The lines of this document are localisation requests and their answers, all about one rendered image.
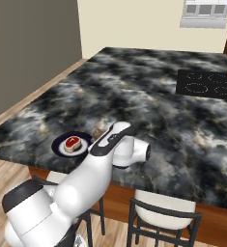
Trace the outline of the red raw steak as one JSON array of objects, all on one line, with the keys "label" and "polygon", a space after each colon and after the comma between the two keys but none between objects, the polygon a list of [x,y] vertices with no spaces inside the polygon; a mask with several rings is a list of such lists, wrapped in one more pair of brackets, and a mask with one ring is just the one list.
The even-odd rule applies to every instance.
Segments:
[{"label": "red raw steak", "polygon": [[81,147],[81,139],[77,136],[71,136],[66,139],[64,149],[66,152],[74,152]]}]

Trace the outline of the black stool with white seat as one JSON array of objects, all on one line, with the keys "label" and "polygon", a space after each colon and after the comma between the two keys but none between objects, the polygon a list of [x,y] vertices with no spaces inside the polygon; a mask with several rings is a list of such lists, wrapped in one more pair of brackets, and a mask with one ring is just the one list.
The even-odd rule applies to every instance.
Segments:
[{"label": "black stool with white seat", "polygon": [[[47,179],[39,178],[36,175],[32,176],[41,185],[56,185],[67,175],[57,172],[50,172]],[[104,214],[103,214],[103,198],[99,199],[99,209],[90,209],[73,220],[73,223],[62,240],[55,247],[93,247],[92,223],[91,214],[94,213],[100,217],[101,234],[105,235]],[[81,221],[86,223],[87,237],[84,238],[77,232]]]},{"label": "black stool with white seat", "polygon": [[160,241],[193,247],[202,219],[195,208],[192,201],[136,189],[129,205],[127,247],[133,235],[136,244],[142,235],[154,239],[155,247]]}]

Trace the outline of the black hob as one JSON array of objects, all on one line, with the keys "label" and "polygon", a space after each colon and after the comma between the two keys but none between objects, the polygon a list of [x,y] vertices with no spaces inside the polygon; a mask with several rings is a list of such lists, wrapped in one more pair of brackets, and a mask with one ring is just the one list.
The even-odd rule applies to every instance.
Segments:
[{"label": "black hob", "polygon": [[176,94],[227,99],[227,72],[179,69]]}]

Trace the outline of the white framed window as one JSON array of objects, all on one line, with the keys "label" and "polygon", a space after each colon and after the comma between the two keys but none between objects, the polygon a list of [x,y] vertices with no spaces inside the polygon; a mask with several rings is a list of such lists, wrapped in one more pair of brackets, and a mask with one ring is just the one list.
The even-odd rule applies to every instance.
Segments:
[{"label": "white framed window", "polygon": [[184,0],[181,28],[224,29],[227,0]]}]

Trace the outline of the dark blue plate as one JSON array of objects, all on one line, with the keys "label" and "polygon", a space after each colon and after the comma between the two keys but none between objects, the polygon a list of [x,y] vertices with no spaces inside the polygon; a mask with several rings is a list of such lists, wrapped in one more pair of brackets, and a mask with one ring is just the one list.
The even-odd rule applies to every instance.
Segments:
[{"label": "dark blue plate", "polygon": [[[81,144],[73,152],[67,152],[65,148],[66,141],[73,136],[78,137],[81,141]],[[57,137],[53,141],[51,148],[55,154],[61,157],[76,157],[86,155],[88,148],[92,144],[92,141],[93,137],[86,132],[70,131]]]}]

